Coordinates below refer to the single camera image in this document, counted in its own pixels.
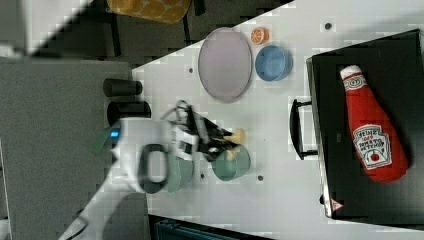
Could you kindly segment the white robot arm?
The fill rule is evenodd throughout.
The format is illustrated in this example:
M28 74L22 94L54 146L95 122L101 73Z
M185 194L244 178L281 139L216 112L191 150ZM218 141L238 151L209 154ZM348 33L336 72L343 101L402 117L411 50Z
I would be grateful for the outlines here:
M191 163L202 154L213 161L224 155L231 161L246 139L238 128L228 131L180 101L158 120L124 117L111 149L116 161L97 192L58 240L104 240L104 229L124 198L155 194L167 184L170 162Z

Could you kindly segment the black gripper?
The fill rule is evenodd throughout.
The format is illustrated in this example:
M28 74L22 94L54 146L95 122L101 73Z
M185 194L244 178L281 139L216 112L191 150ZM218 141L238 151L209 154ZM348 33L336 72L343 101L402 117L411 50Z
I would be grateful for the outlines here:
M208 162L213 162L224 151L230 150L234 144L225 140L231 132L219 127L208 118L196 113L192 106L187 107L187 127L199 137L197 151L202 153Z

